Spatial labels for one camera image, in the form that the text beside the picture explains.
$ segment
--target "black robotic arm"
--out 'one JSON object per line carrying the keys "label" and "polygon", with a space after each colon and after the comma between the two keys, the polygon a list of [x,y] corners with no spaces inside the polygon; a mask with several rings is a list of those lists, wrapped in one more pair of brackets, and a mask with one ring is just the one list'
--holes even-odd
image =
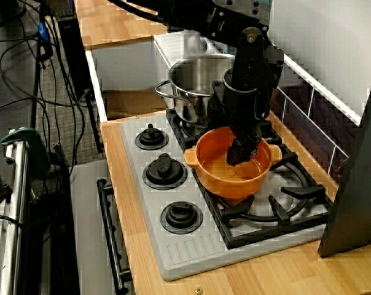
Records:
{"label": "black robotic arm", "polygon": [[198,31],[237,48],[233,68],[223,82],[213,82],[209,124],[228,125],[235,134],[227,155],[230,165],[249,161],[257,152],[259,126],[270,113],[270,97],[284,64],[283,51],[267,37],[270,7],[258,0],[128,0],[157,12],[152,15],[122,0],[109,1],[148,20]]}

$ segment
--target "wooden countertop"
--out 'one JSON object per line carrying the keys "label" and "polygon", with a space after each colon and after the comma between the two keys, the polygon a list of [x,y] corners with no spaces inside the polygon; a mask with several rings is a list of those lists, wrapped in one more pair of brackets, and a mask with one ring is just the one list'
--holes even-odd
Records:
{"label": "wooden countertop", "polygon": [[146,41],[166,33],[165,26],[130,14],[107,0],[74,2],[85,50]]}
{"label": "wooden countertop", "polygon": [[[192,295],[196,288],[202,288],[204,295],[371,294],[371,245],[322,259],[317,253],[319,241],[180,280],[164,281],[157,268],[119,129],[121,122],[132,119],[103,123],[101,132],[137,295]],[[336,183],[273,114],[269,120],[283,142],[299,155],[299,161],[334,199]]]}

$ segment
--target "black grate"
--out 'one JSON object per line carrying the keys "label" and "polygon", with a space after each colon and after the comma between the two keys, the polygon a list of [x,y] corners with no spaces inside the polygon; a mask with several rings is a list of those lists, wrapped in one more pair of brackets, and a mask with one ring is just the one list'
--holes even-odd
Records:
{"label": "black grate", "polygon": [[[202,134],[193,137],[188,137],[185,135],[180,128],[181,119],[176,114],[174,109],[168,109],[166,111],[166,117],[183,151],[196,145]],[[297,155],[294,152],[291,152],[287,146],[282,143],[281,138],[272,129],[269,121],[266,121],[263,124],[262,135],[267,143],[277,144],[283,153],[283,160],[280,161],[280,163],[272,166],[271,170],[277,169],[284,165],[286,168],[290,169],[302,183],[303,187],[283,187],[281,189],[281,192],[300,200],[293,209],[286,211],[273,196],[269,196],[269,201],[274,216],[251,215],[248,213],[248,211],[252,205],[252,202],[254,201],[253,195],[238,205],[232,207],[227,203],[227,201],[225,201],[225,199],[207,191],[199,181],[196,171],[194,169],[192,170],[192,173],[197,180],[199,188],[209,206],[210,212],[228,249],[261,242],[262,240],[267,240],[269,238],[275,238],[279,237],[280,235],[297,232],[303,229],[318,226],[320,224],[325,224],[327,222],[329,209],[332,206],[332,202],[325,194],[325,189],[322,186],[319,186],[306,171],[306,169],[304,169],[304,167],[298,161]],[[291,217],[301,212],[305,206],[312,206],[313,204],[323,204],[326,207],[327,212],[302,218],[298,221],[291,221]],[[266,226],[261,230],[233,236],[230,233],[229,222],[233,219],[239,218],[254,222],[277,222],[277,225]]]}

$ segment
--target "orange pot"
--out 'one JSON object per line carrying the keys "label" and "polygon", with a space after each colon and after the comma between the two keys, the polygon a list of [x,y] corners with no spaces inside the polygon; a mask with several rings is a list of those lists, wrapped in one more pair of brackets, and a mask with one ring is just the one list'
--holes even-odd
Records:
{"label": "orange pot", "polygon": [[213,194],[232,200],[244,200],[257,192],[271,165],[283,156],[278,146],[262,139],[257,154],[249,162],[234,167],[227,161],[227,151],[235,135],[229,127],[205,133],[197,146],[184,153],[186,164],[196,169],[202,185]]}

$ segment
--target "stove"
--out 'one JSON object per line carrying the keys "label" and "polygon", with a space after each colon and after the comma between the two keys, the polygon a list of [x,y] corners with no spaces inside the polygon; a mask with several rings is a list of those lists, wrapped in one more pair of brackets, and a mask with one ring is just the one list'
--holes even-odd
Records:
{"label": "stove", "polygon": [[[120,125],[158,269],[177,280],[322,237],[332,203],[269,121],[263,137],[283,160],[240,203],[208,192],[184,151],[207,130],[186,126],[174,109]],[[154,148],[140,145],[154,142]]]}

